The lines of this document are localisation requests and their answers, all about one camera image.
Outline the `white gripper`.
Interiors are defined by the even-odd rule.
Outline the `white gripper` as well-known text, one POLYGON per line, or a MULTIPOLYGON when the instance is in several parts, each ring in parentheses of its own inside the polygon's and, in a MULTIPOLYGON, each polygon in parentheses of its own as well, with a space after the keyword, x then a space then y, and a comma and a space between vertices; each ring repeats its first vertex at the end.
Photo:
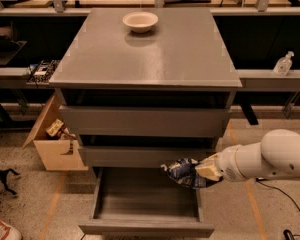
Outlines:
POLYGON ((227 181, 242 182, 246 177, 240 172, 236 161, 237 151, 241 145, 235 145, 205 158, 195 166, 199 176, 219 181, 223 177, 227 181))

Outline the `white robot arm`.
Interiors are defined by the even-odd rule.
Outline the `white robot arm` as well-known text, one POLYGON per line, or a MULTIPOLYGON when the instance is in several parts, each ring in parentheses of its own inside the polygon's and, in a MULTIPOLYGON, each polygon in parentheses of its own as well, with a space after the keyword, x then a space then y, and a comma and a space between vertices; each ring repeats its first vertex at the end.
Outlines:
POLYGON ((300 134, 269 131, 260 142, 231 146, 200 161, 195 170, 212 181, 300 180, 300 134))

